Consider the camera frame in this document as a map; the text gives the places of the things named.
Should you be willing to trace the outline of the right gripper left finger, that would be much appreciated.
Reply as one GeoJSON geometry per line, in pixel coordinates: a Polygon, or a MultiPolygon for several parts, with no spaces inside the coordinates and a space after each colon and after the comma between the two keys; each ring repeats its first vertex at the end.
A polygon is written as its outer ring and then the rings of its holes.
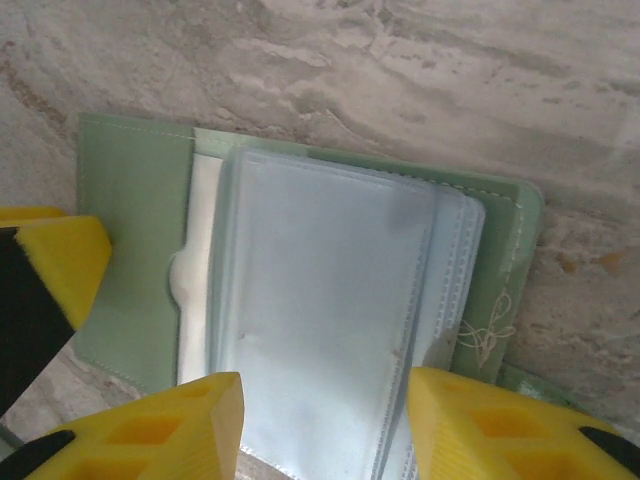
{"type": "Polygon", "coordinates": [[[232,479],[238,373],[218,373],[64,424],[19,450],[22,479],[232,479]]]}

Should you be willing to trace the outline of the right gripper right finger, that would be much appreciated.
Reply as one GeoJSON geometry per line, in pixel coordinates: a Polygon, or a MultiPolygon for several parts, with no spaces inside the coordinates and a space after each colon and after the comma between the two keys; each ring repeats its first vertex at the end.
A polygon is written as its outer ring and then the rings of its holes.
{"type": "Polygon", "coordinates": [[[590,415],[415,367],[407,411],[422,479],[636,479],[639,449],[590,415]]]}

